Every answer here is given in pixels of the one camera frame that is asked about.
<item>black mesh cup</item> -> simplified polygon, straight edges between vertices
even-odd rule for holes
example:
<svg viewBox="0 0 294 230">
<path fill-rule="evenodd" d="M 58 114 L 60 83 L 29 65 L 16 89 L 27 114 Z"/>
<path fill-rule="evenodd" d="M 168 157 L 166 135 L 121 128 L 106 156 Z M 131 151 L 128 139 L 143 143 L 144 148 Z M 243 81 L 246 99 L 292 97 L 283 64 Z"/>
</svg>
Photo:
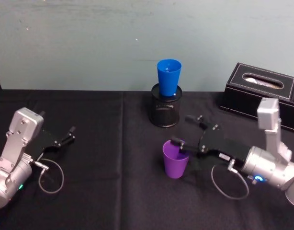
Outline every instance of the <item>black mesh cup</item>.
<svg viewBox="0 0 294 230">
<path fill-rule="evenodd" d="M 182 90 L 178 86 L 175 95 L 165 97 L 160 94 L 156 84 L 151 90 L 152 101 L 149 111 L 150 121 L 158 127 L 171 127 L 179 122 L 180 98 Z"/>
</svg>

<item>purple cup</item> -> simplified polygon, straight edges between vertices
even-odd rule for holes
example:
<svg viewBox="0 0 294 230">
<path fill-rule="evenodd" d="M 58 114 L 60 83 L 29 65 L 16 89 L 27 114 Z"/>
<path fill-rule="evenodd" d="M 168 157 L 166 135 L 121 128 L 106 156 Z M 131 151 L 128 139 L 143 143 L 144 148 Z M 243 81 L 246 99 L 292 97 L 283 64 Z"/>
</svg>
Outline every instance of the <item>purple cup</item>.
<svg viewBox="0 0 294 230">
<path fill-rule="evenodd" d="M 163 145 L 163 155 L 166 175 L 172 179 L 182 177 L 189 161 L 189 153 L 180 152 L 180 147 L 174 146 L 168 140 Z"/>
</svg>

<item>teal wall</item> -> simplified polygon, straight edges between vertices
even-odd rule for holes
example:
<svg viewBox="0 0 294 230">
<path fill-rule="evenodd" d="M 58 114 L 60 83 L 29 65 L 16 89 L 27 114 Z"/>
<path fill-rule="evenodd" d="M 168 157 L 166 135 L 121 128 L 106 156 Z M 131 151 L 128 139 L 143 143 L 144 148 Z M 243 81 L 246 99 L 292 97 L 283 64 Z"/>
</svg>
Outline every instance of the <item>teal wall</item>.
<svg viewBox="0 0 294 230">
<path fill-rule="evenodd" d="M 294 0 L 0 0 L 5 89 L 222 91 L 237 62 L 294 76 Z"/>
</svg>

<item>black leather tissue box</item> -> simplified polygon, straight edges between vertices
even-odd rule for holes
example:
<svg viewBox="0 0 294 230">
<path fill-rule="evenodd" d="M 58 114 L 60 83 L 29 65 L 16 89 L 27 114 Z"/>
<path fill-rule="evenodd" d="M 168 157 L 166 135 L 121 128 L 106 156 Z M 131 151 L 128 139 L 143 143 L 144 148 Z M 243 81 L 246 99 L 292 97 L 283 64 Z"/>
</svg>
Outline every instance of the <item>black leather tissue box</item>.
<svg viewBox="0 0 294 230">
<path fill-rule="evenodd" d="M 221 109 L 254 119 L 263 97 L 279 99 L 282 128 L 294 131 L 294 77 L 237 63 L 223 93 Z"/>
</svg>

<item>black tablecloth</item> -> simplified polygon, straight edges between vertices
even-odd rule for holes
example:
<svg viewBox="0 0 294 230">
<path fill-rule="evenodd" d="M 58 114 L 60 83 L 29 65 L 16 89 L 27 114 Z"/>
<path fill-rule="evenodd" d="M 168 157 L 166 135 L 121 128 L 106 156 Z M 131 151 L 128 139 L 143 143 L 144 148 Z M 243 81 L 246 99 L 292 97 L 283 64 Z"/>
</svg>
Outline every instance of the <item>black tablecloth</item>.
<svg viewBox="0 0 294 230">
<path fill-rule="evenodd" d="M 178 125 L 159 128 L 147 116 L 149 92 L 0 91 L 0 154 L 21 107 L 45 111 L 44 128 L 52 132 L 77 127 L 75 143 L 59 159 L 66 177 L 62 191 L 45 195 L 36 181 L 25 184 L 0 209 L 0 230 L 294 229 L 294 207 L 268 184 L 249 185 L 245 200 L 222 196 L 210 177 L 214 159 L 201 162 L 198 172 L 189 166 L 178 180 L 165 175 L 163 143 L 173 135 L 197 143 L 202 134 L 185 123 L 188 114 L 218 123 L 228 138 L 265 148 L 257 122 L 218 109 L 218 96 L 185 92 Z M 282 140 L 294 153 L 294 133 L 283 130 Z M 244 192 L 225 169 L 218 167 L 215 179 L 231 194 Z"/>
</svg>

